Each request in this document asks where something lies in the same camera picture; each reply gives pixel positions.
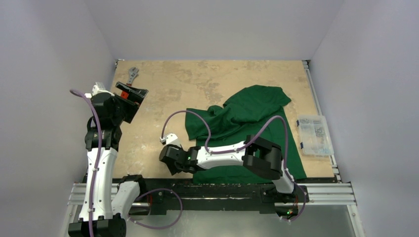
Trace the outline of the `green t-shirt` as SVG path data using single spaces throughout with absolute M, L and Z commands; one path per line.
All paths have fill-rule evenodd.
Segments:
M 280 87 L 253 85 L 246 87 L 222 106 L 207 110 L 188 109 L 185 128 L 189 140 L 203 146 L 208 136 L 204 122 L 210 127 L 209 147 L 226 146 L 255 135 L 273 116 L 286 117 L 284 107 L 291 102 Z M 269 183 L 240 166 L 215 167 L 193 175 L 195 184 L 261 184 Z

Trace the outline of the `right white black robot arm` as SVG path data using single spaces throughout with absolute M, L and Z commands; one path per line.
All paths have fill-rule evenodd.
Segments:
M 171 175 L 180 172 L 195 174 L 215 167 L 240 166 L 256 176 L 271 180 L 274 193 L 284 201 L 296 196 L 297 189 L 285 168 L 281 146 L 264 138 L 247 136 L 246 140 L 227 146 L 194 146 L 184 150 L 179 138 L 169 133 L 160 138 L 163 149 L 159 160 Z

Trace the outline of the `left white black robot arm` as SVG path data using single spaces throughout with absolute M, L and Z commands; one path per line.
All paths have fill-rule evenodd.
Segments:
M 148 90 L 118 82 L 121 96 L 96 83 L 91 93 L 70 89 L 83 98 L 93 116 L 87 122 L 84 137 L 87 150 L 86 192 L 76 222 L 68 226 L 71 237 L 124 237 L 126 221 L 133 202 L 147 197 L 142 175 L 128 175 L 117 185 L 117 194 L 111 197 L 112 176 L 122 137 L 121 124 L 131 123 Z

